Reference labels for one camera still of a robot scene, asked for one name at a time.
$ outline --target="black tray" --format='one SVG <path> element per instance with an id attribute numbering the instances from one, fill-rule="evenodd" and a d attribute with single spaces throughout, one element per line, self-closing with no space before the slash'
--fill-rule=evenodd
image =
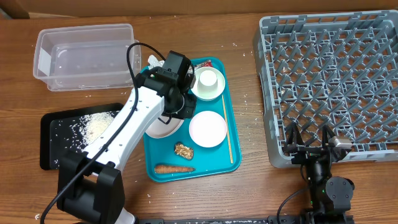
<path id="1" fill-rule="evenodd" d="M 82 116 L 111 112 L 115 117 L 122 107 L 121 103 L 112 103 L 44 115 L 40 122 L 40 167 L 43 170 L 58 169 L 58 160 L 66 150 L 78 150 L 77 145 L 72 146 L 74 135 L 70 125 L 79 123 Z M 78 131 L 76 133 L 75 140 L 82 141 L 83 136 Z"/>

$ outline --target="clear plastic container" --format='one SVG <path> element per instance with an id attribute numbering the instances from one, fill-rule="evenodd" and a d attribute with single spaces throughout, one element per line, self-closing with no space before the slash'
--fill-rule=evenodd
<path id="1" fill-rule="evenodd" d="M 135 42 L 130 24 L 45 29 L 36 43 L 33 76 L 51 91 L 132 86 L 126 51 Z M 141 70 L 141 49 L 130 54 L 134 74 Z"/>

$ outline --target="chopstick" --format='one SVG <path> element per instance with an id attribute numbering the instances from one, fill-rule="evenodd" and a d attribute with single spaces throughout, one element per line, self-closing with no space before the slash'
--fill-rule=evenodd
<path id="1" fill-rule="evenodd" d="M 228 127 L 228 119 L 226 117 L 224 95 L 222 95 L 222 99 L 223 99 L 224 117 L 225 117 L 225 123 L 226 123 L 226 137 L 228 138 L 229 158 L 231 159 L 231 164 L 233 164 L 234 159 L 232 158 L 231 140 L 229 139 L 229 127 Z"/>

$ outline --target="gray dish rack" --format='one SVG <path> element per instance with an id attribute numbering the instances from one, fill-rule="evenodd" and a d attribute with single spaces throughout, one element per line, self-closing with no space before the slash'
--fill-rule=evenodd
<path id="1" fill-rule="evenodd" d="M 293 121 L 310 146 L 323 125 L 349 137 L 344 161 L 398 160 L 397 26 L 398 11 L 260 20 L 253 47 L 273 166 L 293 166 L 282 152 Z"/>

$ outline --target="wooden table top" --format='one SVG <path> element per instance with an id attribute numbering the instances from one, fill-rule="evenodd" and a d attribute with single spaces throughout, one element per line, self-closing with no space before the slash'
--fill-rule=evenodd
<path id="1" fill-rule="evenodd" d="M 130 23 L 136 39 L 163 54 L 174 50 L 189 58 L 213 56 L 223 61 L 243 155 L 240 167 L 230 174 L 159 184 L 146 174 L 140 141 L 123 173 L 126 209 L 139 218 L 275 215 L 282 201 L 305 183 L 299 169 L 276 169 L 268 160 L 262 92 L 251 53 L 252 38 L 263 16 L 267 14 L 0 21 L 0 223 L 38 223 L 35 215 L 43 212 L 57 192 L 58 171 L 44 171 L 39 166 L 40 119 L 44 114 L 127 99 L 121 92 L 128 89 L 49 91 L 32 75 L 39 32 L 117 23 Z M 143 61 L 151 53 L 142 48 Z M 349 214 L 357 223 L 397 223 L 396 169 L 396 162 L 333 165 L 333 175 L 355 183 Z M 301 195 L 287 203 L 282 214 L 298 214 L 309 206 L 308 194 Z M 76 218 L 54 207 L 46 220 L 72 223 Z"/>

